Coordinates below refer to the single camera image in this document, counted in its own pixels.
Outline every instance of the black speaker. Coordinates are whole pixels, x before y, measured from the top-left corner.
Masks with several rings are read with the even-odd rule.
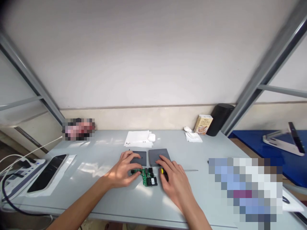
[[[233,105],[224,103],[217,104],[211,113],[213,121],[211,122],[211,125],[209,126],[206,135],[216,136],[225,124],[227,118],[229,117],[233,109]]]

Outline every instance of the paper stack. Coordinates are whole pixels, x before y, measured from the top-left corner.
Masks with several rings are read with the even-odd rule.
[[[147,131],[129,131],[125,140],[125,147],[151,148],[155,141],[155,135]]]
[[[198,133],[192,133],[192,130],[189,127],[185,127],[184,130],[186,131],[185,133],[185,138],[189,142],[202,142],[201,137],[198,135]]]

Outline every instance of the finger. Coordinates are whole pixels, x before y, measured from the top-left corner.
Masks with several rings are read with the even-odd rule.
[[[175,166],[175,168],[176,168],[178,171],[180,171],[180,168],[179,168],[177,162],[176,162],[176,161],[172,161],[172,163],[173,163],[173,165]]]
[[[160,172],[160,179],[161,179],[161,184],[164,190],[169,189],[169,183],[167,182],[165,176]]]
[[[129,186],[139,175],[141,175],[141,172],[136,172],[132,176],[129,176],[127,179],[125,179],[125,185]]]
[[[130,154],[132,154],[133,152],[132,151],[125,151],[122,158],[123,159],[126,159]]]
[[[179,165],[179,168],[180,168],[181,172],[183,172],[185,174],[185,170],[183,169],[183,167],[181,165]]]
[[[139,158],[139,159],[141,158],[141,156],[140,156],[139,154],[137,154],[137,153],[132,153],[132,154],[129,155],[129,157],[127,157],[127,158],[125,159],[125,162],[130,163],[130,161],[132,161],[132,159],[135,158],[135,157],[137,157],[137,158]]]
[[[138,163],[129,164],[127,166],[127,170],[136,169],[136,168],[143,169],[143,167]]]
[[[165,169],[166,173],[167,173],[168,175],[170,175],[170,173],[172,172],[172,170],[171,170],[170,167],[167,165],[167,163],[165,163],[165,162],[162,161],[162,160],[157,160],[156,163],[159,164],[159,165],[161,165],[161,166]]]
[[[173,165],[173,163],[171,163],[171,161],[169,159],[167,159],[165,156],[163,155],[159,155],[159,157],[172,169],[175,170],[175,167]]]

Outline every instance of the white cable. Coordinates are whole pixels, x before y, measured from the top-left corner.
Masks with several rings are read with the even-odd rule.
[[[49,142],[48,144],[50,144],[50,143],[52,143],[52,142],[54,142],[54,141],[56,141],[56,140],[58,140],[58,139],[60,139],[60,138],[62,138],[62,136],[60,136],[59,138],[57,138],[57,139],[55,139],[55,140]],[[20,161],[22,158],[24,158],[24,159],[26,159],[26,160],[30,163],[30,165],[32,165],[32,163],[26,158],[26,156],[30,155],[31,153],[35,152],[36,150],[38,150],[38,149],[40,149],[40,148],[42,148],[42,147],[39,147],[39,148],[33,150],[32,152],[28,153],[27,155],[24,155],[24,156],[22,156],[22,155],[17,155],[17,154],[12,154],[12,155],[7,156],[7,157],[10,157],[10,156],[16,155],[16,156],[21,156],[21,158],[15,160],[12,164],[10,164],[9,166],[7,166],[4,170],[2,170],[2,171],[0,172],[0,175],[1,175],[2,173],[4,173],[4,172],[6,171],[5,175],[3,176],[3,178],[2,178],[2,180],[1,180],[1,182],[0,182],[0,188],[2,188],[2,183],[3,183],[4,178],[7,176],[8,172],[13,168],[13,165],[14,165],[16,162],[18,162],[18,161]],[[0,209],[2,210],[2,190],[0,191]]]
[[[62,138],[62,136],[60,136],[59,138],[57,138],[57,139],[55,139],[55,140],[49,142],[48,144],[50,144],[50,143],[52,143],[52,142],[54,142],[54,141],[56,141],[56,140],[58,140],[58,139],[60,139],[60,138]],[[27,155],[21,156],[21,158],[18,159],[18,161],[20,161],[22,158],[25,158],[26,156],[30,155],[31,153],[35,152],[36,150],[39,150],[39,149],[42,148],[42,147],[39,147],[39,148],[33,150],[32,152],[28,153]],[[9,167],[11,167],[12,165],[14,165],[16,162],[17,162],[17,161],[15,161],[13,164],[7,166],[3,171],[0,172],[0,175],[1,175],[4,171],[6,171]]]
[[[46,228],[48,228],[51,225],[51,223],[53,221],[53,217],[52,217],[52,215],[49,215],[49,216],[50,216],[50,223],[46,227],[44,227],[44,228],[42,228],[40,230],[45,230]]]
[[[1,179],[1,182],[0,182],[0,188],[1,188],[1,192],[0,192],[0,210],[3,211],[3,212],[7,212],[5,209],[3,209],[2,207],[2,183],[4,181],[4,179],[6,178],[7,174],[9,173],[9,171],[13,168],[13,166],[11,166],[4,174],[3,178]]]
[[[4,159],[6,159],[6,158],[8,158],[8,157],[12,157],[12,156],[18,156],[18,157],[21,157],[21,158],[24,157],[23,155],[19,155],[19,154],[8,155],[8,156],[4,157],[4,158],[0,161],[0,163],[1,163]],[[32,163],[31,163],[27,158],[25,158],[25,160],[26,160],[27,162],[29,162],[30,165],[32,165]]]

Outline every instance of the green circuit board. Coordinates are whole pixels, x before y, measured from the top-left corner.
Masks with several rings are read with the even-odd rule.
[[[136,172],[141,172],[143,178],[143,185],[145,187],[157,186],[157,178],[154,176],[153,168],[144,168],[144,169],[134,169],[131,170],[131,174]]]

